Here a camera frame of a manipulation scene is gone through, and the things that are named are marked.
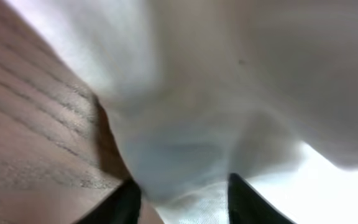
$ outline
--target wood grain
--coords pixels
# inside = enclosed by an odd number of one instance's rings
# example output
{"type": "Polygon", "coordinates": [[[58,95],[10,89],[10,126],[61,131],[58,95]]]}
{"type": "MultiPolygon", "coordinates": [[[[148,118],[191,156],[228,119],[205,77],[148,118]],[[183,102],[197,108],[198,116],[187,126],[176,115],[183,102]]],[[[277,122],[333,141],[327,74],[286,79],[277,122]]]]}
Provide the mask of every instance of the wood grain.
{"type": "Polygon", "coordinates": [[[0,223],[71,223],[128,175],[96,97],[0,1],[0,223]]]}

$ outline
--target wrinkled fabric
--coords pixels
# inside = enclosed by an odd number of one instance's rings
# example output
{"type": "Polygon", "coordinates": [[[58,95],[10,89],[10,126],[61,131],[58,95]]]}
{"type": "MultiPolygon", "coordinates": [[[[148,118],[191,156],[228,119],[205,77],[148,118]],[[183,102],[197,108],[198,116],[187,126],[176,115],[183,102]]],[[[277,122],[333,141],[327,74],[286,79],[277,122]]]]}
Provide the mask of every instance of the wrinkled fabric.
{"type": "Polygon", "coordinates": [[[296,223],[358,223],[358,0],[6,1],[165,223],[228,223],[230,172],[296,223]]]}

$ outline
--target brown wood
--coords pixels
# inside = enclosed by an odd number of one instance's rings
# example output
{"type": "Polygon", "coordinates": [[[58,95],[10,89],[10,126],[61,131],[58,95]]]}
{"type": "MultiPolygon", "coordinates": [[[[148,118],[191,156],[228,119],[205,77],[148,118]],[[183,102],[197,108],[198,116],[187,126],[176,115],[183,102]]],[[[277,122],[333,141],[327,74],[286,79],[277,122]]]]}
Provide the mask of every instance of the brown wood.
{"type": "Polygon", "coordinates": [[[96,97],[0,1],[0,224],[71,223],[128,175],[96,97]]]}

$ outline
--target cloth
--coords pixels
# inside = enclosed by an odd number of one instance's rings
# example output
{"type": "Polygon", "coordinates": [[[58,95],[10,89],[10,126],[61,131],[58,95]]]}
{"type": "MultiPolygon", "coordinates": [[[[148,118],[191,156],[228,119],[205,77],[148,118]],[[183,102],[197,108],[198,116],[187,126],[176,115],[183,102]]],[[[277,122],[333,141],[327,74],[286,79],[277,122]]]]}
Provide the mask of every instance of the cloth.
{"type": "Polygon", "coordinates": [[[6,1],[166,223],[227,223],[230,172],[296,223],[358,223],[358,0],[6,1]]]}

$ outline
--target bright white surface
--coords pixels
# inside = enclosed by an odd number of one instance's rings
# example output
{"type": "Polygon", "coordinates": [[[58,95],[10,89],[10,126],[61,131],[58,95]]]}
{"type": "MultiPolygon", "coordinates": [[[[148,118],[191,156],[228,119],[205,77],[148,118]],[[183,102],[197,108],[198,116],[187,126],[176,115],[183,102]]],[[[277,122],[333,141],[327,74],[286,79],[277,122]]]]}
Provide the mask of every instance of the bright white surface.
{"type": "Polygon", "coordinates": [[[300,143],[358,165],[358,1],[7,2],[98,94],[167,223],[227,223],[229,172],[297,223],[358,223],[358,171],[300,143]]]}

